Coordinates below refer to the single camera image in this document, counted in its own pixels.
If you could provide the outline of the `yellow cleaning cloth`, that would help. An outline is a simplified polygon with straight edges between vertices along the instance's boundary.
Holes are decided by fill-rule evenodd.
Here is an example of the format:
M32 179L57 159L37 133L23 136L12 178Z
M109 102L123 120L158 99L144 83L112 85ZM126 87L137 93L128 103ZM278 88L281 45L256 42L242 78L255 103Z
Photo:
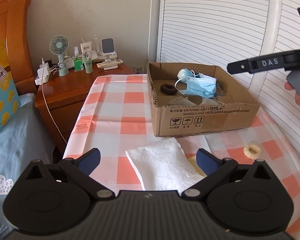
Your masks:
M189 163L193 166L193 168L203 177L207 177L207 175L205 174L205 172L198 166L197 162L196 162L196 157L192 156L190 158L187 159L189 161Z

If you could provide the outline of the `white towel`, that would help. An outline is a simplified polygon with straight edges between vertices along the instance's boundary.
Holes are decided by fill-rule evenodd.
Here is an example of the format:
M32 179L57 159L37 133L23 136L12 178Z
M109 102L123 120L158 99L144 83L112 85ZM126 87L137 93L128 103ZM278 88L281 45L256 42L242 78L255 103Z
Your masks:
M126 156L144 191L182 193L206 177L188 161L175 138L128 150Z

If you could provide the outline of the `cream fluffy hair scrunchie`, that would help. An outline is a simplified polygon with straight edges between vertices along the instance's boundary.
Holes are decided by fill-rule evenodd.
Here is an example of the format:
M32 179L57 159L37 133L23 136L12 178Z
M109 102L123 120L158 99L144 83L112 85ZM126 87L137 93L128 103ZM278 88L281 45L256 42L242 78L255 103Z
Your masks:
M247 158L256 160L260 157L262 150L256 144L247 144L243 148L243 153Z

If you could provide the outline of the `blue surgical face mask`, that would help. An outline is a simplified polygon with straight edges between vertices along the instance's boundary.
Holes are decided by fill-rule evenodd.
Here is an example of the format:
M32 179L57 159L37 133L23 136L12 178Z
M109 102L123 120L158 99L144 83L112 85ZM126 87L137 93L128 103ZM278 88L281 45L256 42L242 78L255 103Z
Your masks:
M179 89L178 83L184 83L185 89ZM217 80L214 77L199 74L196 76L186 76L179 78L175 84L175 88L183 95L194 95L202 98L213 98L217 90Z

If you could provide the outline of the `dark brown hair scrunchie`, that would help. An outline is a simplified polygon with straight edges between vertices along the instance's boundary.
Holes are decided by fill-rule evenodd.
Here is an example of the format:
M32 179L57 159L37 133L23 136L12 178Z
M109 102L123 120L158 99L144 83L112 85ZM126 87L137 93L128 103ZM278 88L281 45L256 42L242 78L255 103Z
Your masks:
M160 90L162 93L164 93L166 95L175 95L178 92L178 90L175 88L175 86L171 85L169 83L163 83L160 86Z

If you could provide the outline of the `round blue white plush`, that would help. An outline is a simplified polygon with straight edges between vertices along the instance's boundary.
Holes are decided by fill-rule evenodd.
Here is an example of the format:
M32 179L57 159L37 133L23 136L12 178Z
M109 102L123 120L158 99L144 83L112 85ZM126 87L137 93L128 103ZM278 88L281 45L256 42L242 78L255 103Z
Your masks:
M196 76L195 72L193 70L189 70L187 68L179 70L179 72L177 74L177 78L181 82L186 82L187 77L195 77L195 76Z

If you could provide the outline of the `small grey cloth pouch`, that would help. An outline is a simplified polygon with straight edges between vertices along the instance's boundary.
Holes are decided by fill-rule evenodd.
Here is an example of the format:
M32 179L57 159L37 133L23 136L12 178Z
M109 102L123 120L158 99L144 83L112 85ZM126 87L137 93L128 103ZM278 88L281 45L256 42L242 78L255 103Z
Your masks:
M188 97L178 97L171 100L168 105L179 105L179 106L195 106L196 104L191 102Z

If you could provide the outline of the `blue floral sachet bag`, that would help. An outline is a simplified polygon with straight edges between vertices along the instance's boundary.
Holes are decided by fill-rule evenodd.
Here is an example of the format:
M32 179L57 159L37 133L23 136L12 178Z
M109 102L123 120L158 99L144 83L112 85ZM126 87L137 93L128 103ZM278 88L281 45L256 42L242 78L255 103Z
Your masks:
M219 96L226 96L226 86L223 85L222 83L216 83L216 92L215 92L215 97Z

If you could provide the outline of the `white power strip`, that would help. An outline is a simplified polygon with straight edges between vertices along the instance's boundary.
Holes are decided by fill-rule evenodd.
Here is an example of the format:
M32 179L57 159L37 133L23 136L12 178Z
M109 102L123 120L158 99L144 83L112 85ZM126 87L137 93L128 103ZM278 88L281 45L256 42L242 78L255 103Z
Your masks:
M47 62L41 64L37 69L37 76L35 78L35 83L38 86L41 86L44 83L49 81L50 75L55 71L55 68L49 66Z

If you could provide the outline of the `green bottle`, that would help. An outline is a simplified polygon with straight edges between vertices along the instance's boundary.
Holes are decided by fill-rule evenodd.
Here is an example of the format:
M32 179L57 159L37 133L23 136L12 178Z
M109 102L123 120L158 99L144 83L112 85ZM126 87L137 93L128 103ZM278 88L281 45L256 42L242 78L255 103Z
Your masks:
M87 51L82 55L82 62L85 68L85 72L87 74L91 74L93 72L93 61L92 53L90 51Z

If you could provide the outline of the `white remote control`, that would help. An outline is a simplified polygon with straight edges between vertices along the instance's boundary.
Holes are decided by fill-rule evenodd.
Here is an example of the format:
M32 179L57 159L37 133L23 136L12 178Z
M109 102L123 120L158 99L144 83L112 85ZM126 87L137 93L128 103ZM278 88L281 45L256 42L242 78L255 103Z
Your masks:
M119 64L122 64L123 61L120 59L107 60L97 64L97 67L103 70L112 70L119 67Z

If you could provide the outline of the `yellow blue snack bag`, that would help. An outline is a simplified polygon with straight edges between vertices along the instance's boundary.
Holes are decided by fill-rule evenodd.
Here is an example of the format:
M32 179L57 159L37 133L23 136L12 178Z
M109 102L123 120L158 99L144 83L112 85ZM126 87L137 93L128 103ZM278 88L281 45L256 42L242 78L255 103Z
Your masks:
M0 50L0 131L21 106L5 50Z

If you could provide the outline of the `phone stand with screen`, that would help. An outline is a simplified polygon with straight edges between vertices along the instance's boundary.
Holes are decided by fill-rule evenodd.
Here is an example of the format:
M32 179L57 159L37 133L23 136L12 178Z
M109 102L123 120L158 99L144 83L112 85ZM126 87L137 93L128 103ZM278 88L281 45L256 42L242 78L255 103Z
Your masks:
M116 51L113 38L103 38L101 40L102 56L106 61L116 59Z

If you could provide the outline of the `green handheld fan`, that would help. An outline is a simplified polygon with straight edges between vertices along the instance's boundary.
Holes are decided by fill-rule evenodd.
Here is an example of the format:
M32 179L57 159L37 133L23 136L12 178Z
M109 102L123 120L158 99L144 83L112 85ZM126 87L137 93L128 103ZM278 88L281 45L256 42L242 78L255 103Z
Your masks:
M59 76L66 76L69 74L69 70L66 66L64 55L69 48L69 41L63 35L55 36L50 42L50 51L54 55L58 56L58 74Z

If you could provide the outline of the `wall power socket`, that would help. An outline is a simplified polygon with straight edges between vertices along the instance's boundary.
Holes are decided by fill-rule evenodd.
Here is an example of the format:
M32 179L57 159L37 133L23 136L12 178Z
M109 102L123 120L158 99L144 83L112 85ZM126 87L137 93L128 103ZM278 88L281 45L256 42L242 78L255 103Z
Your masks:
M135 74L143 74L144 73L144 70L143 70L143 67L134 67L133 68L133 72Z

